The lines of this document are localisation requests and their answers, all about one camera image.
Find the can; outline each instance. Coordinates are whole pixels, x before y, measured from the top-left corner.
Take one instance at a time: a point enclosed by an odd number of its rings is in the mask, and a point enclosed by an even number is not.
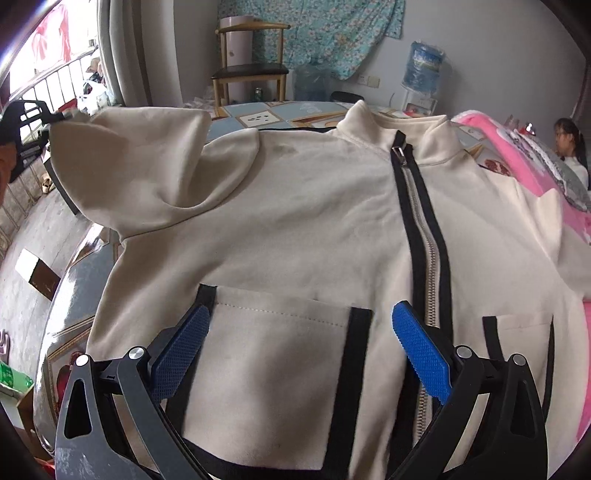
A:
[[[254,97],[252,98],[252,100],[254,102],[262,102],[262,88],[260,88],[260,87],[255,88],[255,94],[254,94]]]

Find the jacket collar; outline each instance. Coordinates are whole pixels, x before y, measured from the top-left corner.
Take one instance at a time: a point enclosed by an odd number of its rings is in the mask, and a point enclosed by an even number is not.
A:
[[[396,131],[401,130],[407,136],[407,143],[413,145],[419,165],[442,163],[464,149],[446,115],[390,118],[373,113],[362,100],[349,109],[337,130],[364,146],[388,154]]]

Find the green bottle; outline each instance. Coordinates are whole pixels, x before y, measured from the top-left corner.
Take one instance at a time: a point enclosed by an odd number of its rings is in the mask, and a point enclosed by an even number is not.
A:
[[[28,375],[20,373],[0,360],[0,382],[7,387],[26,393],[33,380]]]

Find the cream zip-up jacket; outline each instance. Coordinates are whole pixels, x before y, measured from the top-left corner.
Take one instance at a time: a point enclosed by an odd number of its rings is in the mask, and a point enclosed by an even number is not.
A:
[[[478,167],[445,116],[390,119],[358,102],[327,133],[245,129],[205,145],[210,122],[197,110],[112,108],[51,127],[64,188],[125,248],[88,353],[147,346],[200,284],[216,286],[182,427],[198,460],[230,480],[261,467],[266,478],[332,468],[384,480],[406,364],[392,307],[430,291],[417,285],[392,168],[400,130],[445,241],[453,342],[488,357],[483,318],[494,317],[504,358],[525,355],[547,410],[552,474],[576,444],[591,298],[591,250],[563,225],[559,192],[536,198]],[[429,241],[435,250],[425,280],[440,287],[440,245],[420,208],[414,217],[419,250],[430,253]],[[439,325],[440,297],[429,302]],[[347,389],[338,388],[346,356],[361,366]],[[480,398],[449,467],[464,460],[484,407]],[[415,441],[429,415],[417,412]],[[333,428],[342,445],[329,445]]]

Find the metal zipper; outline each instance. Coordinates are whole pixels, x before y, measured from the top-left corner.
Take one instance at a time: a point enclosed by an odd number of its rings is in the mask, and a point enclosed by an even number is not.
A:
[[[417,191],[414,184],[413,175],[408,169],[408,162],[401,147],[393,148],[400,164],[407,184],[408,195],[410,197],[411,208],[413,211],[414,222],[423,237],[427,249],[427,275],[425,289],[425,324],[436,327],[437,324],[437,269],[439,266],[439,255],[437,245],[429,231],[428,226],[423,222],[421,216],[421,207],[417,198]],[[429,396],[423,384],[421,384],[418,393],[417,415],[415,418],[414,442],[417,442],[427,429],[427,416],[429,408]]]

